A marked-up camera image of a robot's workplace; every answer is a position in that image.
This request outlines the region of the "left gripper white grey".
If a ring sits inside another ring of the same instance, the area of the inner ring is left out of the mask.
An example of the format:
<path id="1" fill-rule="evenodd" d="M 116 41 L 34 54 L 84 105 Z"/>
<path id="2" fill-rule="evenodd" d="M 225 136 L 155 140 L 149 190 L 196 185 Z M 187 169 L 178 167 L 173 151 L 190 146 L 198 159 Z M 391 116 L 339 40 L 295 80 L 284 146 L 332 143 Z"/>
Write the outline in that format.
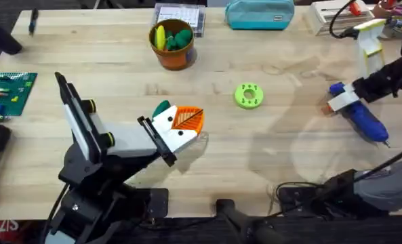
<path id="1" fill-rule="evenodd" d="M 122 159 L 156 154 L 172 166 L 177 153 L 201 132 L 204 111 L 197 106 L 173 105 L 152 119 L 139 117 L 138 124 L 103 123 L 93 100 L 81 101 L 85 126 L 95 133 L 101 152 Z"/>

